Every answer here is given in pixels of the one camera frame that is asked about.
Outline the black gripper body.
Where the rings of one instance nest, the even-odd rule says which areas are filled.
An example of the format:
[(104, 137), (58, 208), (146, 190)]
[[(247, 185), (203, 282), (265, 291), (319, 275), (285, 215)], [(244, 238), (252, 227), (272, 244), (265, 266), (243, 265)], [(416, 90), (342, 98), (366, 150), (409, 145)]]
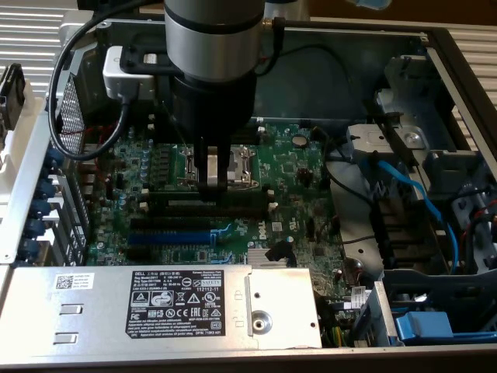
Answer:
[(251, 118), (257, 78), (244, 75), (229, 82), (202, 82), (193, 78), (172, 80), (173, 116), (194, 138), (228, 138)]

